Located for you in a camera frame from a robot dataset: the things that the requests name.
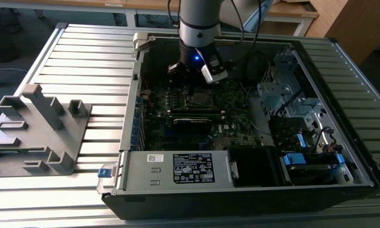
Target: metal frame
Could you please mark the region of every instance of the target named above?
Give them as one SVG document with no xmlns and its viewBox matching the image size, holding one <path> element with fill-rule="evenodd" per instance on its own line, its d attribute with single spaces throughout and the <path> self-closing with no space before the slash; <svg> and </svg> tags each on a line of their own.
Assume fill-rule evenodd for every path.
<svg viewBox="0 0 380 228">
<path fill-rule="evenodd" d="M 80 35 L 92 36 L 92 34 L 98 34 L 103 38 L 110 37 L 112 33 L 124 33 L 124 36 L 130 37 L 124 37 L 124 39 L 119 38 L 119 40 L 86 39 L 91 42 L 107 41 L 119 44 L 126 42 L 128 38 L 132 40 L 134 34 L 139 31 L 164 34 L 178 33 L 175 29 L 131 29 L 114 26 L 68 25 L 63 35 L 74 33 L 70 32 L 70 28 L 87 29 L 86 33 L 80 33 Z M 54 40 L 59 32 L 60 29 L 56 29 L 19 87 L 16 95 L 23 90 L 24 84 L 31 81 L 38 67 L 47 64 L 43 58 L 48 53 L 50 47 L 56 45 Z M 223 36 L 240 37 L 238 33 L 226 32 Z M 374 109 L 363 107 L 363 103 L 369 104 L 369 101 L 375 99 L 377 94 L 373 90 L 370 92 L 361 92 L 350 89 L 350 85 L 362 85 L 362 81 L 353 74 L 357 66 L 343 56 L 344 52 L 324 38 L 270 35 L 262 35 L 260 38 L 298 40 L 302 42 L 350 117 L 350 121 L 359 135 L 366 138 L 366 146 L 373 151 L 380 165 L 380 141 L 375 143 L 373 140 L 367 140 L 369 132 L 365 132 L 378 132 L 378 129 L 380 129 L 378 127 L 380 126 L 380 109 L 378 107 Z M 116 106 L 116 97 L 119 97 L 118 94 L 123 93 L 123 91 L 119 88 L 118 90 L 104 89 L 104 86 L 127 86 L 124 81 L 124 78 L 119 77 L 71 76 L 68 74 L 55 75 L 54 77 L 42 75 L 38 77 L 36 83 L 42 85 L 71 85 L 70 89 L 72 85 L 76 85 L 75 88 L 80 87 L 82 84 L 86 86 L 96 85 L 87 92 L 94 93 L 92 91 L 95 91 L 98 95 L 88 93 L 66 95 L 64 90 L 60 97 L 71 99 L 72 96 L 84 96 L 86 99 L 98 104 L 94 106 L 90 117 L 86 141 L 82 145 L 75 173 L 71 176 L 58 177 L 0 178 L 0 227 L 199 227 L 202 225 L 232 227 L 234 225 L 247 226 L 256 223 L 260 224 L 260 227 L 283 227 L 286 225 L 320 227 L 340 226 L 342 223 L 349 223 L 351 226 L 363 226 L 365 223 L 380 222 L 380 196 L 371 199 L 349 201 L 316 213 L 267 215 L 264 217 L 122 221 L 104 205 L 102 196 L 96 191 L 96 186 L 99 168 L 106 163 L 112 164 L 119 161 L 119 146 L 126 112 L 124 106 Z M 106 180 L 103 184 L 114 186 L 112 180 Z"/>
<path fill-rule="evenodd" d="M 23 2 L 0 1 L 0 7 L 23 8 L 23 9 L 34 9 L 34 10 L 40 9 L 40 10 L 66 10 L 66 11 L 82 11 L 82 12 L 124 13 L 127 16 L 127 25 L 131 28 L 138 27 L 138 15 L 139 14 L 168 15 L 167 10 L 130 9 L 130 8 L 123 8 L 123 6 L 122 7 L 90 7 L 90 6 L 71 6 L 71 5 L 55 5 L 55 4 L 43 4 L 43 3 L 23 3 Z M 304 36 L 312 24 L 314 18 L 267 16 L 264 20 L 275 21 L 275 22 L 299 23 L 294 36 Z"/>
</svg>

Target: wooden table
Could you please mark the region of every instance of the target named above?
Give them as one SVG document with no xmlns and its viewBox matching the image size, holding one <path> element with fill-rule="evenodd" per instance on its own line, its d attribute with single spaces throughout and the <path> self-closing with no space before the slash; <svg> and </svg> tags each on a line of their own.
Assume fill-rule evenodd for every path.
<svg viewBox="0 0 380 228">
<path fill-rule="evenodd" d="M 138 15 L 167 15 L 167 0 L 0 0 L 0 7 L 35 10 L 67 10 L 87 12 L 124 13 L 128 27 L 138 26 Z M 172 0 L 172 15 L 178 14 L 179 0 Z M 299 3 L 275 4 L 264 21 L 291 22 L 299 26 L 295 36 L 304 36 L 318 12 L 310 12 Z"/>
<path fill-rule="evenodd" d="M 138 14 L 167 15 L 167 0 L 127 0 L 124 7 L 128 12 L 127 22 L 130 27 L 136 27 L 135 15 Z M 178 10 L 179 0 L 172 0 L 172 15 L 178 15 Z M 319 13 L 307 11 L 300 3 L 279 2 L 272 5 L 264 21 L 298 23 L 299 25 L 294 31 L 294 36 L 304 36 L 314 19 L 318 17 Z"/>
</svg>

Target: blue tab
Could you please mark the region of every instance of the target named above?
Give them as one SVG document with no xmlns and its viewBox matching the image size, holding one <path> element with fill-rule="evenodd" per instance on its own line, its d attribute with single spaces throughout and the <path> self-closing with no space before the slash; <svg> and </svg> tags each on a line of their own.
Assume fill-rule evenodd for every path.
<svg viewBox="0 0 380 228">
<path fill-rule="evenodd" d="M 307 144 L 306 144 L 306 142 L 304 142 L 304 138 L 303 138 L 303 135 L 302 135 L 302 134 L 298 134 L 298 138 L 299 138 L 299 140 L 300 140 L 300 145 L 302 145 L 302 147 L 307 147 Z"/>
<path fill-rule="evenodd" d="M 99 169 L 98 177 L 99 178 L 111 178 L 112 177 L 112 169 Z"/>
<path fill-rule="evenodd" d="M 306 165 L 306 158 L 302 153 L 288 153 L 283 156 L 286 165 Z"/>
<path fill-rule="evenodd" d="M 343 155 L 342 154 L 338 154 L 336 155 L 336 159 L 338 159 L 338 162 L 342 164 L 344 163 L 344 158 L 343 158 Z"/>
</svg>

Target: aluminum extrusion table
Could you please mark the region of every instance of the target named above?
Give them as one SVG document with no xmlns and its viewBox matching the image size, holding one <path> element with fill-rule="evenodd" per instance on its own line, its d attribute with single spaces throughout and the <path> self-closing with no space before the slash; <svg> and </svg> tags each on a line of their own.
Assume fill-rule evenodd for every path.
<svg viewBox="0 0 380 228">
<path fill-rule="evenodd" d="M 327 227 L 350 222 L 380 226 L 380 195 L 354 200 L 322 212 L 186 220 L 122 221 L 96 192 L 98 170 L 115 163 L 132 77 L 132 39 L 139 31 L 175 33 L 172 29 L 62 25 L 15 93 L 28 83 L 43 86 L 60 102 L 82 99 L 94 104 L 75 173 L 71 176 L 0 178 L 0 227 Z M 299 40 L 319 68 L 346 114 L 380 164 L 380 95 L 338 43 L 324 38 L 262 36 Z"/>
</svg>

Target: black cable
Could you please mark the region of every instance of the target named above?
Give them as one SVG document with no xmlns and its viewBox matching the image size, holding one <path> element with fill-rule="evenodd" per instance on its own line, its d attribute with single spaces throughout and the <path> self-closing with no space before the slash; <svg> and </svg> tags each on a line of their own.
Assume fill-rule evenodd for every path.
<svg viewBox="0 0 380 228">
<path fill-rule="evenodd" d="M 232 3 L 232 6 L 235 8 L 235 11 L 236 11 L 236 15 L 239 16 L 239 20 L 240 20 L 240 32 L 242 32 L 242 37 L 240 37 L 240 41 L 239 41 L 239 44 L 243 42 L 243 38 L 244 38 L 244 31 L 243 31 L 243 22 L 242 22 L 242 15 L 240 15 L 240 12 L 239 12 L 239 9 L 236 8 L 236 5 L 234 3 L 234 0 L 231 0 L 231 3 Z"/>
<path fill-rule="evenodd" d="M 336 139 L 334 138 L 332 133 L 330 133 L 330 138 L 332 139 L 332 143 L 328 145 L 324 152 L 328 152 L 328 150 L 336 145 Z"/>
<path fill-rule="evenodd" d="M 168 15 L 170 15 L 171 21 L 172 21 L 174 23 L 178 23 L 178 21 L 174 20 L 172 14 L 171 14 L 171 1 L 172 1 L 172 0 L 168 0 L 168 1 L 167 1 L 167 13 L 168 13 Z"/>
<path fill-rule="evenodd" d="M 259 2 L 259 22 L 258 22 L 258 28 L 256 28 L 256 32 L 255 32 L 255 37 L 254 37 L 254 41 L 252 41 L 250 50 L 247 51 L 246 55 L 240 58 L 239 62 L 248 57 L 251 51 L 254 50 L 254 47 L 255 47 L 255 44 L 256 44 L 256 40 L 258 40 L 258 34 L 259 34 L 260 24 L 262 24 L 262 0 L 258 0 L 258 2 Z"/>
<path fill-rule="evenodd" d="M 319 139 L 322 138 L 322 134 L 323 134 L 323 132 L 324 132 L 327 129 L 331 130 L 331 127 L 324 126 L 324 127 L 322 128 L 322 130 L 319 130 L 319 133 L 318 133 L 318 135 L 316 135 L 315 144 L 312 145 L 312 148 L 311 148 L 311 150 L 310 150 L 310 153 L 314 153 L 314 152 L 316 151 Z"/>
<path fill-rule="evenodd" d="M 303 89 L 299 89 L 299 91 L 291 96 L 290 100 L 280 106 L 278 111 L 275 112 L 275 116 L 280 113 L 280 111 L 294 102 L 294 100 L 298 98 L 300 93 L 303 92 Z"/>
</svg>

